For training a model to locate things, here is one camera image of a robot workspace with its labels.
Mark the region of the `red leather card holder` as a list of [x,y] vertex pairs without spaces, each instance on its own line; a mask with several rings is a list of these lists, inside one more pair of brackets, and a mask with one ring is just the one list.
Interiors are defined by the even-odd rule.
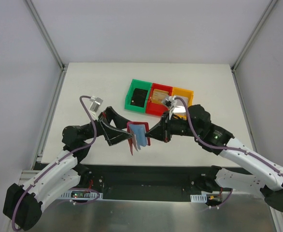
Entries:
[[150,138],[146,137],[148,131],[149,124],[147,122],[129,121],[127,123],[127,132],[132,136],[128,139],[131,155],[133,155],[134,149],[138,152],[142,147],[151,145]]

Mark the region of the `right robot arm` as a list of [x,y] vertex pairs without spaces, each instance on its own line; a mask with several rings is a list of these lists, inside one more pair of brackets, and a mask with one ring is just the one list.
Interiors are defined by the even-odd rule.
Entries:
[[204,150],[230,160],[247,174],[212,166],[204,176],[194,180],[198,189],[213,192],[219,188],[239,190],[262,198],[270,207],[283,213],[283,167],[252,151],[232,133],[211,122],[211,115],[201,106],[188,108],[189,116],[182,119],[165,112],[147,133],[165,143],[174,135],[193,137]]

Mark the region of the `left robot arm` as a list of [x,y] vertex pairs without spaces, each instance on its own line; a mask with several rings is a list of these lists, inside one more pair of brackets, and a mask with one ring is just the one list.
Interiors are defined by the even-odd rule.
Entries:
[[7,189],[3,213],[11,219],[12,229],[31,229],[44,210],[71,188],[91,190],[93,178],[81,161],[99,136],[104,136],[108,145],[130,139],[128,122],[109,106],[88,124],[67,126],[62,132],[64,147],[57,157],[30,180]]

